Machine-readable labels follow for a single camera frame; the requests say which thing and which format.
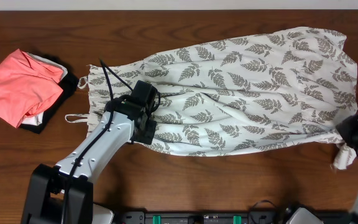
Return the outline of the black garment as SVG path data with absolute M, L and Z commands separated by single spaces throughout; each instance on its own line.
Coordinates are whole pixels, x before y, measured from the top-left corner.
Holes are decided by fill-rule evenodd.
M 61 81 L 58 83 L 63 92 L 57 98 L 56 102 L 46 111 L 34 117 L 26 118 L 19 126 L 21 129 L 40 134 L 45 129 L 46 125 L 54 116 L 59 107 L 61 107 L 61 105 L 75 93 L 79 79 L 73 74 L 72 66 L 57 56 L 47 54 L 43 54 L 41 56 L 34 54 L 29 55 L 36 60 L 53 65 L 63 70 Z

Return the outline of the white fern print dress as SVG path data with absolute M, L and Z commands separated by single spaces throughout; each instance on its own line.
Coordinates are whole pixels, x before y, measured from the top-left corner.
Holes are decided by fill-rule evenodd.
M 335 127 L 357 112 L 357 64 L 346 39 L 296 27 L 159 52 L 109 76 L 92 65 L 79 84 L 89 89 L 89 111 L 65 119 L 93 131 L 109 97 L 143 81 L 161 94 L 153 151 L 215 157 L 322 142 L 337 145 L 333 166 L 344 170 L 356 152 Z

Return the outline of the pink garment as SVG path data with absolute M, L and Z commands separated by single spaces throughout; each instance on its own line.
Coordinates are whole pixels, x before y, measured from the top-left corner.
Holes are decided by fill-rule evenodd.
M 0 118 L 18 128 L 41 124 L 44 112 L 63 93 L 68 70 L 56 62 L 17 49 L 0 63 Z

